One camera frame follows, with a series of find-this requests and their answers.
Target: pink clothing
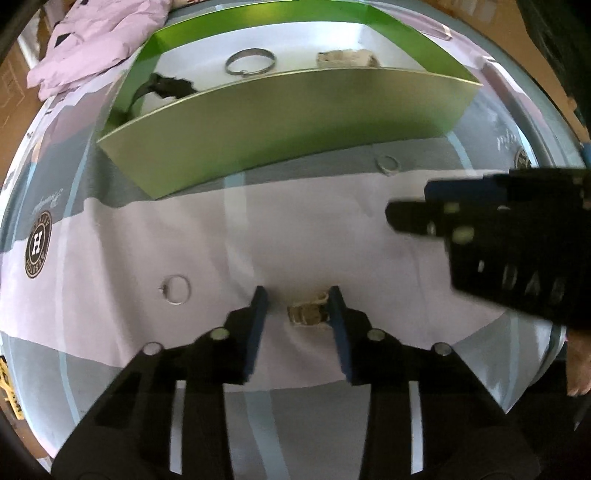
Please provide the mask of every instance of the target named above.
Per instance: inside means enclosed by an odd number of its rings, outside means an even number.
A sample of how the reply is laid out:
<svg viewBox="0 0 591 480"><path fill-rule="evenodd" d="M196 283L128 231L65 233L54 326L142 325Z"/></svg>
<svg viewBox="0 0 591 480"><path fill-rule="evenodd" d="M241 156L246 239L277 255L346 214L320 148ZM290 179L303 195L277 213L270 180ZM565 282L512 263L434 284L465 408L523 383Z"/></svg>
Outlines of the pink clothing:
<svg viewBox="0 0 591 480"><path fill-rule="evenodd" d="M46 57L27 76L29 88L41 85L41 100L128 58L164 25L172 0L84 1L77 1L56 25Z"/></svg>

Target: silver screw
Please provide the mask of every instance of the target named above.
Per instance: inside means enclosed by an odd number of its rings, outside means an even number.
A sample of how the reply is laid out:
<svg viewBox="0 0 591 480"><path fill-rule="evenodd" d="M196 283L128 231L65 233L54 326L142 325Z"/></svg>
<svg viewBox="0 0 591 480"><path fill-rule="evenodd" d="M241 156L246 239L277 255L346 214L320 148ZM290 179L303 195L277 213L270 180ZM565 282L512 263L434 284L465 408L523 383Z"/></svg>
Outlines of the silver screw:
<svg viewBox="0 0 591 480"><path fill-rule="evenodd" d="M162 346L161 343L150 342L150 343L146 343L144 345L144 347L142 348L142 352L144 353L144 355L153 356L153 355L156 355L157 353L160 353L163 348L164 347Z"/></svg>
<svg viewBox="0 0 591 480"><path fill-rule="evenodd" d="M435 223L429 222L427 224L427 234L431 236L435 236L437 234L437 227L435 227Z"/></svg>
<svg viewBox="0 0 591 480"><path fill-rule="evenodd" d="M467 245L474 240L474 227L459 226L452 233L452 242L458 245Z"/></svg>
<svg viewBox="0 0 591 480"><path fill-rule="evenodd" d="M230 332L228 332L225 328L220 327L213 329L209 336L213 341L219 342L220 340L225 340L228 338L230 336Z"/></svg>
<svg viewBox="0 0 591 480"><path fill-rule="evenodd" d="M452 347L444 342L437 342L435 345L433 345L433 349L437 355L441 356L448 356L452 352Z"/></svg>
<svg viewBox="0 0 591 480"><path fill-rule="evenodd" d="M457 213L460 211L459 203L446 203L443 206L443 213Z"/></svg>
<svg viewBox="0 0 591 480"><path fill-rule="evenodd" d="M370 331L368 331L368 338L372 342L381 342L386 338L386 332L380 330L379 328L372 328Z"/></svg>

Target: metal ring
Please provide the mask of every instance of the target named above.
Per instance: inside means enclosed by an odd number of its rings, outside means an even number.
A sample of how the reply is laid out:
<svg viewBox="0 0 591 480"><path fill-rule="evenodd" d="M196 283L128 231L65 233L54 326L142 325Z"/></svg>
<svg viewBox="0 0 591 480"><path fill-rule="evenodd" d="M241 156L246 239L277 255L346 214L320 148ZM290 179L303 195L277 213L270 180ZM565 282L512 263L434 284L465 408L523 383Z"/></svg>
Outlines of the metal ring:
<svg viewBox="0 0 591 480"><path fill-rule="evenodd" d="M170 297L168 296L168 294L170 293L169 290L169 284L170 281L173 278L182 278L185 283L187 284L187 297L181 301L172 301L170 299ZM191 298L191 282L189 282L189 279L187 277L185 277L184 275L169 275L168 277L166 277L162 283L159 286L159 291L162 294L162 296L164 297L164 299L170 303L171 305L182 305L183 303L186 303L186 301Z"/></svg>
<svg viewBox="0 0 591 480"><path fill-rule="evenodd" d="M230 65L237 60L243 59L245 57L266 57L271 60L271 64L261 70L256 70L254 72L247 72L246 70L241 70L237 72L236 70L231 70ZM241 50L230 58L226 60L226 73L230 75L237 75L241 77L249 77L251 75L259 75L261 73L267 73L275 67L277 63L277 58L275 57L274 53L266 50L265 48L247 48L246 50Z"/></svg>
<svg viewBox="0 0 591 480"><path fill-rule="evenodd" d="M384 167L384 165L382 165L382 163L380 162L379 157L376 157L375 164L380 172L382 172L384 175L386 175L388 177L396 175L397 173L400 172L400 162L398 160L396 160L391 155L384 155L384 158L388 158L388 159L392 160L394 162L394 164L396 165L396 168Z"/></svg>

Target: black bracket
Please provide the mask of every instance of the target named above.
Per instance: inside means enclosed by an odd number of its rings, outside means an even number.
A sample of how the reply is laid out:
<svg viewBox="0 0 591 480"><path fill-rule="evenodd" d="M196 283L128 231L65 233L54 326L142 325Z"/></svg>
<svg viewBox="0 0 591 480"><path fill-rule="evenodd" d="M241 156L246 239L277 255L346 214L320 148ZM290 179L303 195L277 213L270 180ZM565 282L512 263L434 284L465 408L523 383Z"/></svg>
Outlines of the black bracket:
<svg viewBox="0 0 591 480"><path fill-rule="evenodd" d="M257 287L251 304L192 345L149 343L106 389L59 451L59 480L105 478L231 480L223 384L244 384L254 370L267 312ZM183 473L170 472L176 382L186 380Z"/></svg>
<svg viewBox="0 0 591 480"><path fill-rule="evenodd" d="M451 346L402 345L373 328L363 312L347 308L338 287L329 290L327 311L346 379L371 384L360 480L411 477L410 381L418 382L423 424L425 470L417 478L480 480L505 472L527 480L539 473L525 440ZM474 454L471 437L478 439L479 461L459 461ZM519 461L507 462L515 452Z"/></svg>
<svg viewBox="0 0 591 480"><path fill-rule="evenodd" d="M181 99L197 93L197 90L193 88L193 84L186 79L170 78L158 73L152 73L150 74L148 81L140 85L135 91L131 103L129 104L128 112L131 110L131 107L135 102L152 92L160 98L175 97L176 99Z"/></svg>
<svg viewBox="0 0 591 480"><path fill-rule="evenodd" d="M587 329L591 176L537 168L434 180L425 202L390 202L399 232L443 238L452 286L556 323Z"/></svg>

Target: yellow object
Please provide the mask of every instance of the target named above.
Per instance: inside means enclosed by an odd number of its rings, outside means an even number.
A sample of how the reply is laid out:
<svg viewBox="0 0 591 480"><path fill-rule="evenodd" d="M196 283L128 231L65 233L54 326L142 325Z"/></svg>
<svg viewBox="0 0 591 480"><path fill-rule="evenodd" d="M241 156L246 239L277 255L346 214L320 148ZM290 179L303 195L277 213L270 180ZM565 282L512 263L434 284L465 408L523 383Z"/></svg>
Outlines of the yellow object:
<svg viewBox="0 0 591 480"><path fill-rule="evenodd" d="M7 397L5 400L10 402L12 409L14 410L14 414L18 420L24 420L25 416L22 414L22 408L17 400L17 394L14 391L12 386L12 382L10 380L10 374L8 373L8 365L6 364L4 358L0 357L0 388L2 388L5 392Z"/></svg>

